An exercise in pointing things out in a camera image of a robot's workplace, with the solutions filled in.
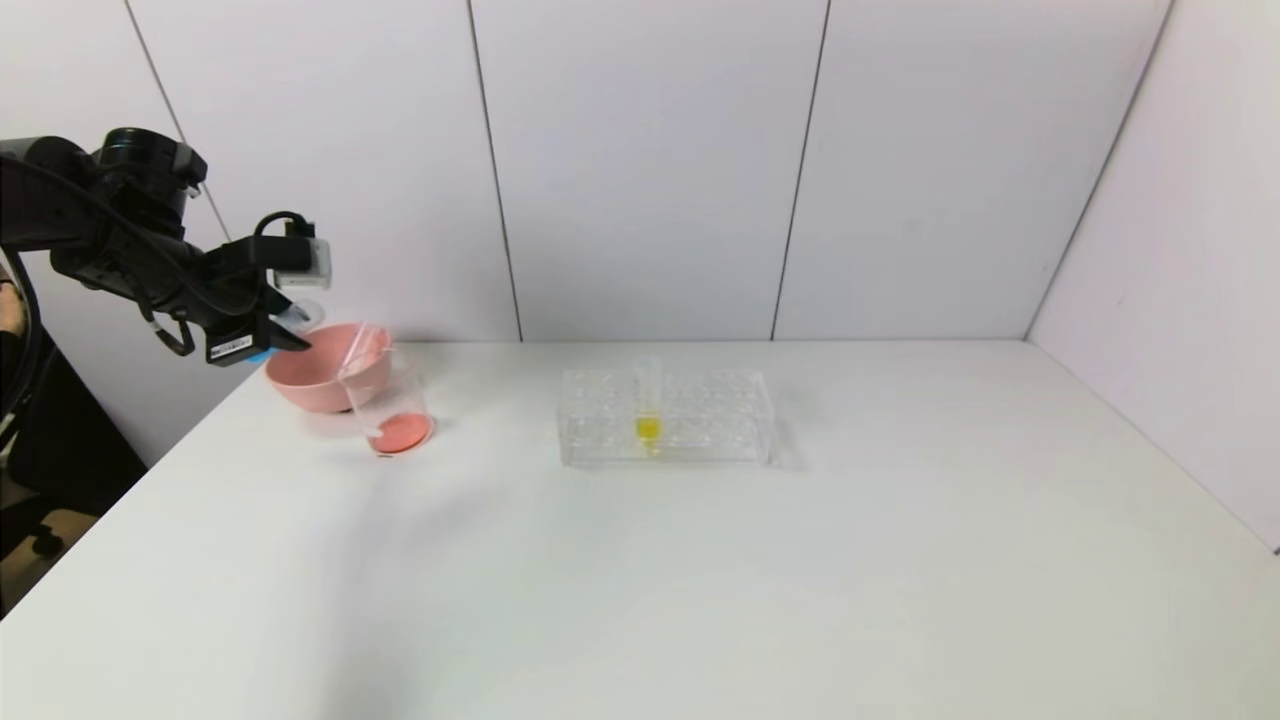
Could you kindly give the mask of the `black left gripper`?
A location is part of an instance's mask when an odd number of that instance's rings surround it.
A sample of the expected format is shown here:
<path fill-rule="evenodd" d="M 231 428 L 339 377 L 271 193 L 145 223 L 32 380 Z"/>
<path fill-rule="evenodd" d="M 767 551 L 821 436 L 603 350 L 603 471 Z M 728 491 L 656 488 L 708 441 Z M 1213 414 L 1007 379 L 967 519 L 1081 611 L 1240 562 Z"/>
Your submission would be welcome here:
<path fill-rule="evenodd" d="M 266 283 L 250 283 L 232 292 L 193 290 L 206 307 L 198 323 L 206 334 L 206 361 L 230 366 L 269 348 L 302 352 L 311 343 L 282 323 L 310 323 L 311 313 Z"/>

